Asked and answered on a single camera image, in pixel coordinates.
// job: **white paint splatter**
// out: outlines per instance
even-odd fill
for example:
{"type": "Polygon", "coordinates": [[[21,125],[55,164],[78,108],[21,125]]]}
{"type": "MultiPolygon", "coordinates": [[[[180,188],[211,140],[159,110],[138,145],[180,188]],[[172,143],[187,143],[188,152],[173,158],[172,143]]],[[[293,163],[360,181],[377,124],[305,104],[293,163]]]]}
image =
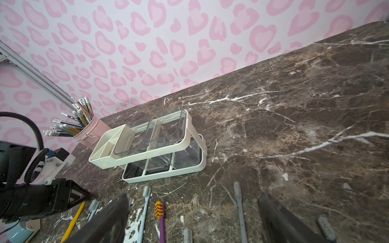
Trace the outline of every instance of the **white paint splatter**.
{"type": "Polygon", "coordinates": [[[130,219],[128,219],[127,226],[124,231],[125,235],[123,243],[133,243],[137,241],[139,235],[138,226],[140,224],[140,221],[142,220],[142,217],[140,217],[140,212],[142,211],[142,209],[143,207],[138,208],[135,220],[131,221],[130,219]]]}
{"type": "Polygon", "coordinates": [[[62,214],[61,214],[60,219],[58,219],[57,222],[55,222],[55,224],[54,224],[54,229],[55,229],[55,227],[60,223],[61,220],[73,220],[73,216],[70,215],[69,217],[64,218],[64,217],[62,216],[62,214]]]}
{"type": "Polygon", "coordinates": [[[96,213],[100,212],[103,207],[100,207],[98,210],[96,210],[96,213]]]}
{"type": "Polygon", "coordinates": [[[158,229],[158,224],[157,223],[155,223],[155,230],[157,231],[157,235],[158,235],[158,238],[160,238],[160,232],[159,232],[159,229],[158,229]]]}
{"type": "Polygon", "coordinates": [[[284,174],[282,175],[282,177],[283,177],[286,181],[288,181],[288,173],[284,173],[284,174]]]}
{"type": "Polygon", "coordinates": [[[343,183],[343,189],[351,190],[351,186],[348,183],[343,183]]]}
{"type": "Polygon", "coordinates": [[[268,99],[267,97],[261,99],[261,100],[259,101],[259,104],[261,105],[261,104],[262,104],[265,100],[267,100],[267,99],[268,99]]]}

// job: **toothbrush bristles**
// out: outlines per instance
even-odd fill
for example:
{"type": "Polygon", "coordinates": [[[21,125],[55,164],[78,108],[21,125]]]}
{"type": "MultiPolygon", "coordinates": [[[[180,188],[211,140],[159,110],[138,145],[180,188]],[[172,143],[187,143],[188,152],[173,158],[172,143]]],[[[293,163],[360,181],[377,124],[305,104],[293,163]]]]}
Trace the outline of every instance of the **toothbrush bristles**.
{"type": "Polygon", "coordinates": [[[331,242],[336,242],[336,235],[334,230],[332,229],[331,225],[329,224],[327,218],[323,215],[319,217],[317,220],[317,223],[321,229],[321,232],[324,234],[324,236],[330,240],[331,242]]]}
{"type": "Polygon", "coordinates": [[[193,243],[192,231],[190,229],[184,229],[182,232],[182,243],[193,243]]]}
{"type": "Polygon", "coordinates": [[[146,186],[143,188],[143,197],[146,198],[150,195],[151,188],[146,186]]]}
{"type": "Polygon", "coordinates": [[[155,204],[155,217],[160,219],[163,216],[163,205],[160,201],[155,204]]]}
{"type": "Polygon", "coordinates": [[[93,211],[96,208],[97,204],[98,204],[98,201],[96,199],[93,199],[91,204],[89,205],[88,211],[89,212],[93,211]]]}
{"type": "Polygon", "coordinates": [[[239,182],[234,182],[234,190],[235,190],[235,196],[237,198],[241,198],[242,197],[242,192],[240,190],[239,182]]]}

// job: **brown marble countertop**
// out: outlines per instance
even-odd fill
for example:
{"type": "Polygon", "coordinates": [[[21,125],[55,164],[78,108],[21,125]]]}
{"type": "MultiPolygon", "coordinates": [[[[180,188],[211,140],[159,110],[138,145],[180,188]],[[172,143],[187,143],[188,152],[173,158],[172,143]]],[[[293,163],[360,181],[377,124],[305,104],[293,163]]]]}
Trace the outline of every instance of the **brown marble countertop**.
{"type": "MultiPolygon", "coordinates": [[[[132,222],[150,186],[143,242],[158,242],[153,206],[160,199],[167,242],[181,242],[185,227],[195,243],[240,242],[234,181],[249,242],[263,241],[263,191],[317,233],[325,214],[339,242],[389,242],[388,81],[389,24],[371,23],[103,118],[114,128],[183,105],[207,141],[201,172],[128,184],[120,167],[96,167],[91,150],[78,145],[61,177],[103,204],[126,193],[134,199],[132,222]]],[[[77,210],[43,219],[31,242],[59,243],[77,210]]]]}

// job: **blue toothbrush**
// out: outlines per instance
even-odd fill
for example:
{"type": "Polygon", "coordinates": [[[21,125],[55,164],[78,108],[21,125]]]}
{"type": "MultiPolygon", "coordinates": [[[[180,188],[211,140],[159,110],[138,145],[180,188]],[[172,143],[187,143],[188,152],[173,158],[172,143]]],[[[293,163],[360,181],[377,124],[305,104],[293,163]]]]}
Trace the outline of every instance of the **blue toothbrush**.
{"type": "Polygon", "coordinates": [[[143,208],[142,219],[140,221],[140,229],[139,229],[137,243],[142,243],[143,228],[145,227],[147,204],[149,203],[150,195],[151,195],[151,188],[145,186],[145,188],[143,188],[143,197],[145,198],[145,206],[143,208]]]}

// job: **pink pencil cup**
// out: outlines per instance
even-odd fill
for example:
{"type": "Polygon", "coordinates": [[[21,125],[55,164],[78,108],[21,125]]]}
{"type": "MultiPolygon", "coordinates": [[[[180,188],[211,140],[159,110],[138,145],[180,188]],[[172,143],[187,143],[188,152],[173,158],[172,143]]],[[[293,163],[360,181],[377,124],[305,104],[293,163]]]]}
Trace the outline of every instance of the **pink pencil cup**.
{"type": "Polygon", "coordinates": [[[93,150],[102,135],[108,130],[111,128],[95,115],[91,122],[73,139],[93,150]]]}

